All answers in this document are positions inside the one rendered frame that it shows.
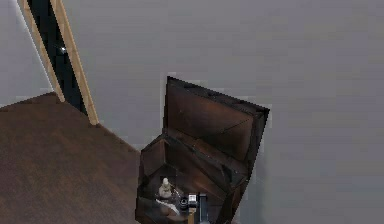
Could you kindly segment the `dark brown wooden cabinet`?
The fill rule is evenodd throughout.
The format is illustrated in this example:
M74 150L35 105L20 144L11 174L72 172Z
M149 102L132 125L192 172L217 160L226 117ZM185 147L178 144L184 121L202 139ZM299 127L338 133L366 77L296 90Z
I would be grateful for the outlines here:
M210 224L232 224L268 115L265 107L169 76L162 133L141 150L136 221L187 224L180 199L204 193ZM170 198L158 193L164 178Z

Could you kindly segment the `small white figurine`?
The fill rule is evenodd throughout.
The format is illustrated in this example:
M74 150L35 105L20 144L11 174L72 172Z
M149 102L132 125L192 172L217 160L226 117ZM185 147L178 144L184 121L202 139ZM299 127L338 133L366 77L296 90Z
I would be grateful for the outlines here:
M161 198L170 198L172 196L172 186L167 178L162 180L158 193Z

